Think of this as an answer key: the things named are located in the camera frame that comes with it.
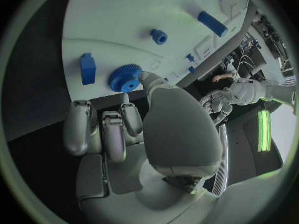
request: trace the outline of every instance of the small blue part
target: small blue part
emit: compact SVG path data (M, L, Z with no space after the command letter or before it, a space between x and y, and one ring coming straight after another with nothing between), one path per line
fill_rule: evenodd
M130 92L139 85L141 67L127 64L114 70L109 77L109 86L115 92Z
M186 58L188 58L190 62L194 62L194 61L195 61L194 56L192 56L191 53L188 54L188 55L186 56Z
M213 32L216 33L217 36L223 37L227 33L228 29L225 25L219 22L217 19L207 14L205 11L202 11L198 18L200 22L210 28Z
M81 79L83 85L93 84L96 77L96 63L90 53L84 53L80 58Z
M190 73L195 73L195 68L193 66L190 66L189 71L190 71Z
M153 29L151 32L150 32L151 36L152 36L152 39L155 41L155 43L157 43L158 45L162 45L164 44L167 39L168 39L168 36L165 32L161 31L161 30L156 30L156 29Z

